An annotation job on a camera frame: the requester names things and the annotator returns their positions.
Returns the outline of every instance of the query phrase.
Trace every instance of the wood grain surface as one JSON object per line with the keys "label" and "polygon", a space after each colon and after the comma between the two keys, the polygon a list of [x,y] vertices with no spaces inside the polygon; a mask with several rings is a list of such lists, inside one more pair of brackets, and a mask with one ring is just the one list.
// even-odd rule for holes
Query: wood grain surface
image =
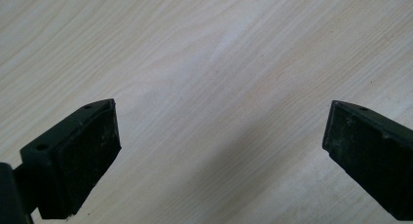
{"label": "wood grain surface", "polygon": [[413,129],[413,0],[0,0],[0,161],[113,97],[123,146],[35,223],[396,223],[321,148],[330,102]]}

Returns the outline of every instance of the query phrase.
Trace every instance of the black bracket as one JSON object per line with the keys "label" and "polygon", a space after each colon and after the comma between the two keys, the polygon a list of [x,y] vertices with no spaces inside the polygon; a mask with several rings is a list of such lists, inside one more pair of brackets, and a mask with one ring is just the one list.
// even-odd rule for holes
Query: black bracket
{"label": "black bracket", "polygon": [[76,214],[121,150],[115,101],[85,105],[20,150],[22,164],[0,164],[0,223]]}
{"label": "black bracket", "polygon": [[394,218],[413,220],[412,130],[334,100],[322,148]]}

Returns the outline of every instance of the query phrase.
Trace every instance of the light wooden surface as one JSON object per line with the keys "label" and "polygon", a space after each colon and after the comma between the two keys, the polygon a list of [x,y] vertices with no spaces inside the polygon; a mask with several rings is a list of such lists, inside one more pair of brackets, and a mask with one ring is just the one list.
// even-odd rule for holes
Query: light wooden surface
{"label": "light wooden surface", "polygon": [[35,223],[395,223],[321,140],[332,99],[413,128],[413,0],[0,0],[0,161],[109,97],[121,153]]}

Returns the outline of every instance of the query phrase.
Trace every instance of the wooden table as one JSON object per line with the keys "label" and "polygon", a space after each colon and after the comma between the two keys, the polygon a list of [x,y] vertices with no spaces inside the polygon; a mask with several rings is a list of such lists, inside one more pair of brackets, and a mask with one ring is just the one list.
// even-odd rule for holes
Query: wooden table
{"label": "wooden table", "polygon": [[321,149],[330,102],[413,128],[413,0],[0,0],[0,161],[113,97],[123,149],[35,223],[396,223]]}

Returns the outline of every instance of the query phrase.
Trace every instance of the screw hole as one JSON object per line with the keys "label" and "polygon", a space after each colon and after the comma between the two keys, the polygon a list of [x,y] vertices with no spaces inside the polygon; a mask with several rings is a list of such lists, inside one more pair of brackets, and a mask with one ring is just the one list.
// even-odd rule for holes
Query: screw hole
{"label": "screw hole", "polygon": [[47,145],[47,144],[39,144],[39,145],[36,146],[36,149],[39,150],[39,151],[43,151],[43,150],[46,150],[48,148],[49,148],[49,145]]}

